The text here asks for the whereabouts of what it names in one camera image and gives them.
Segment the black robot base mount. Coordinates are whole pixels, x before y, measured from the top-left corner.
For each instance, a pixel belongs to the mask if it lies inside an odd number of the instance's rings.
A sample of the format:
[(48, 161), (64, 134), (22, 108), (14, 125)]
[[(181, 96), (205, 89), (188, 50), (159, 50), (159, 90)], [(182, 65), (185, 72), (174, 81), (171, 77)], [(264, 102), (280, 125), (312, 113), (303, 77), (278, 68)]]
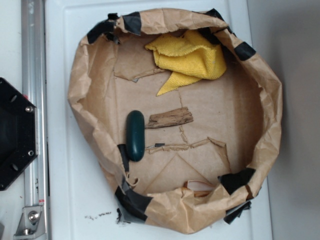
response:
[(0, 79), (0, 190), (38, 156), (37, 108), (6, 79)]

